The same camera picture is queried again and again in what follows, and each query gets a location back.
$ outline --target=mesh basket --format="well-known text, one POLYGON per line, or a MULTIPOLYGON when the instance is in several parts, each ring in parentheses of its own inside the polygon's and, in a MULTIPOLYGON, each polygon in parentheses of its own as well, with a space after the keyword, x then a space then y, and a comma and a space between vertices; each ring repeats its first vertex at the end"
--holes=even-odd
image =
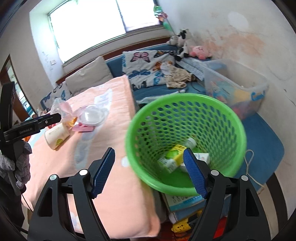
POLYGON ((169 174, 157 160, 192 137, 193 152, 209 153, 210 168, 233 177, 246 151, 246 134, 238 116, 222 102, 199 94, 172 94, 142 108, 126 136, 126 153, 136 174, 152 188, 178 196, 196 191, 187 173, 169 174))

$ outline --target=screw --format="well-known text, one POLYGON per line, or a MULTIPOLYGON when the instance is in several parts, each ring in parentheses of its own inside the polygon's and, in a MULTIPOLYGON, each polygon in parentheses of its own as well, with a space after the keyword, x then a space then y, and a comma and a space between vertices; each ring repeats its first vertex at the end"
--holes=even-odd
POLYGON ((211 174, 213 176, 218 176, 219 175, 219 172, 217 170, 211 170, 211 174))
POLYGON ((49 177, 49 179, 50 179, 51 181, 56 180, 56 179, 57 179, 57 175, 53 174, 53 175, 51 175, 51 176, 49 177))
POLYGON ((87 174, 87 170, 86 169, 82 169, 80 172, 79 172, 79 175, 81 176, 84 176, 87 174))
POLYGON ((249 178, 248 178, 247 176, 245 176, 245 175, 242 175, 242 180, 243 180, 243 181, 248 181, 249 178))

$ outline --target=yellow object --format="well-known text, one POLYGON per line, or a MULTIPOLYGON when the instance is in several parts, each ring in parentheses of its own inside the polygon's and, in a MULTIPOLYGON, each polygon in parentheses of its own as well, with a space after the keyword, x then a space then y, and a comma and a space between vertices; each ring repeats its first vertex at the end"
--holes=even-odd
POLYGON ((202 214, 202 208, 199 209, 194 215, 190 216, 189 218, 183 219, 175 224, 173 224, 172 231, 174 233, 183 233, 191 229, 191 226, 195 226, 193 220, 196 220, 202 214))
POLYGON ((175 223, 171 230, 174 233, 183 233, 183 232, 186 232, 190 229, 191 229, 191 227, 188 224, 188 218, 186 218, 178 223, 175 223))
POLYGON ((169 173, 173 172, 181 165, 181 163, 183 163, 183 152, 185 149, 185 146, 175 145, 166 153, 166 155, 158 160, 158 163, 160 166, 167 169, 169 173))
POLYGON ((234 102, 243 102, 243 101, 250 101, 250 93, 247 91, 243 91, 240 89, 235 89, 234 91, 234 102))
POLYGON ((69 121, 68 122, 68 125, 70 126, 70 127, 73 127, 74 125, 75 125, 75 122, 77 121, 77 117, 75 117, 73 120, 71 120, 71 121, 69 121))

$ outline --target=window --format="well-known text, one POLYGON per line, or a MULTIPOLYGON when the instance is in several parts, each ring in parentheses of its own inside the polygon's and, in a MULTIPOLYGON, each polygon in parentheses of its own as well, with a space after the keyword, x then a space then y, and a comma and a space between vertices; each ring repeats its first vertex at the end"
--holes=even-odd
POLYGON ((15 83, 15 91, 17 93, 17 96, 23 106, 23 108, 26 110, 26 112, 28 113, 28 115, 30 117, 32 117, 32 115, 35 114, 34 110, 32 109, 32 107, 30 106, 29 102, 27 101, 24 93, 22 92, 22 89, 20 88, 19 83, 17 82, 17 79, 15 77, 15 73, 13 71, 12 65, 10 65, 9 69, 7 70, 9 79, 11 82, 15 83))
POLYGON ((66 1, 49 13, 61 60, 129 31, 158 25, 153 7, 153 0, 66 1))

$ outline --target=door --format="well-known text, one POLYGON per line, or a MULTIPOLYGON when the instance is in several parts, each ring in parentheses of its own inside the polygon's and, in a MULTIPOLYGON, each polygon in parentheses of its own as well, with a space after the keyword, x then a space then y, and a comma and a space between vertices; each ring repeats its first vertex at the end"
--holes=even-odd
POLYGON ((4 66, 0 71, 0 82, 1 84, 5 84, 7 82, 14 82, 15 89, 16 89, 16 98, 15 103, 13 106, 13 110, 15 114, 18 116, 20 121, 24 121, 29 116, 34 114, 34 110, 32 109, 31 105, 27 101, 15 75, 13 70, 13 66, 10 60, 10 56, 8 56, 7 60, 5 61, 4 66))

